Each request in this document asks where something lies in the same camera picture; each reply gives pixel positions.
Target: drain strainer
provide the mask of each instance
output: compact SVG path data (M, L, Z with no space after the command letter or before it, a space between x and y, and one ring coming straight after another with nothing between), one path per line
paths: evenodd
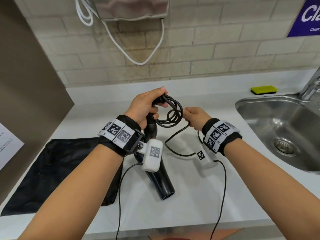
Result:
M294 153L294 148L292 145L290 145L286 141L282 140L277 140L274 142L274 146L280 151L285 154L293 154Z

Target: black pouch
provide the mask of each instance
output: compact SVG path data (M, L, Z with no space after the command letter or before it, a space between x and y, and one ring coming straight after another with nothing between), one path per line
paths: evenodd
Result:
M98 137L51 140L30 167L1 216L36 213L57 186L97 145ZM116 200L122 167L123 163L111 182L102 206L111 205Z

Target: white brick wall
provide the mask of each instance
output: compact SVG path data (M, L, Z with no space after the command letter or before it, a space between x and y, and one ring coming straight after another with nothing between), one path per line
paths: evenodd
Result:
M160 49L130 62L102 23L83 25L74 0L15 0L67 87L315 68L320 36L286 38L304 0L171 0ZM134 60L150 55L159 20L109 23Z

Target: yellow sponge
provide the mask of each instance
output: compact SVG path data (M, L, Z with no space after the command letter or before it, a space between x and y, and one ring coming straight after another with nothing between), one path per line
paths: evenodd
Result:
M278 92L278 89L274 86L262 86L251 88L251 92L254 95L273 94Z

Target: purple sign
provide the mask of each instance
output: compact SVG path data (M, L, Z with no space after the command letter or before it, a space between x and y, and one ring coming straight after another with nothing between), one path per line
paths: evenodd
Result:
M306 0L288 37L320 35L320 0Z

